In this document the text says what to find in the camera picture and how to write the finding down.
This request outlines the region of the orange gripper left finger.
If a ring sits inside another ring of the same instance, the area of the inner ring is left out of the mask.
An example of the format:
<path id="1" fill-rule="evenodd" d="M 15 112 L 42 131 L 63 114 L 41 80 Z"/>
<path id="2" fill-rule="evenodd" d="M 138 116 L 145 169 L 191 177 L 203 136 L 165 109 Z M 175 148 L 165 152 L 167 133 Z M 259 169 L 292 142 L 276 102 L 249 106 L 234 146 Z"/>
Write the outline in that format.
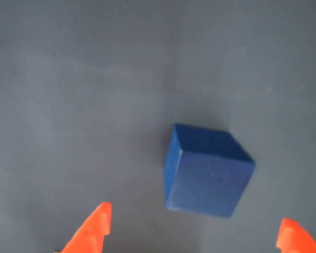
<path id="1" fill-rule="evenodd" d="M 111 217 L 111 203 L 101 203 L 78 228 L 61 252 L 103 252 L 104 237 L 110 234 Z"/>

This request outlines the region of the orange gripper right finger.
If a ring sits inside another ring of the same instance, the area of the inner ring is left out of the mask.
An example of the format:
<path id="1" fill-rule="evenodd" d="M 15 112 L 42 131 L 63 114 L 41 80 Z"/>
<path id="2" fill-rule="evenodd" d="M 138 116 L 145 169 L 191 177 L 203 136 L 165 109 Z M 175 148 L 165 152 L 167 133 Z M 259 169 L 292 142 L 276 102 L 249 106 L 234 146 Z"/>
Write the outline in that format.
<path id="1" fill-rule="evenodd" d="M 282 253 L 316 253 L 316 241 L 296 221 L 283 218 L 280 224 L 276 247 Z"/>

